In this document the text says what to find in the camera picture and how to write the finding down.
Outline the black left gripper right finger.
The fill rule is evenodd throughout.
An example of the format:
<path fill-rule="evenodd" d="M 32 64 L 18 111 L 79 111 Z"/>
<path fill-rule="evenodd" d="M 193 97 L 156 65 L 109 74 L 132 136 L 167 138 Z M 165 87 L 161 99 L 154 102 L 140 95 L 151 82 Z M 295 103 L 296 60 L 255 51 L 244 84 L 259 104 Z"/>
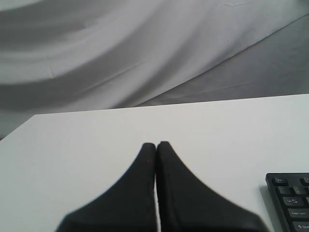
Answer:
<path fill-rule="evenodd" d="M 262 219 L 201 182 L 169 142 L 156 149 L 156 190 L 163 232 L 265 232 Z"/>

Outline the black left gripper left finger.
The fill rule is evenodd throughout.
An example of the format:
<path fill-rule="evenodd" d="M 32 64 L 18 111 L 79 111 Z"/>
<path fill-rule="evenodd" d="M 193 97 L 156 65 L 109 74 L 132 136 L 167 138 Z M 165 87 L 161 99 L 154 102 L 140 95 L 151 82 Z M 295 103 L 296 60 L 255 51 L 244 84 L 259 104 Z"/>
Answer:
<path fill-rule="evenodd" d="M 154 232 L 156 147 L 144 143 L 123 176 L 92 202 L 67 214 L 58 232 Z"/>

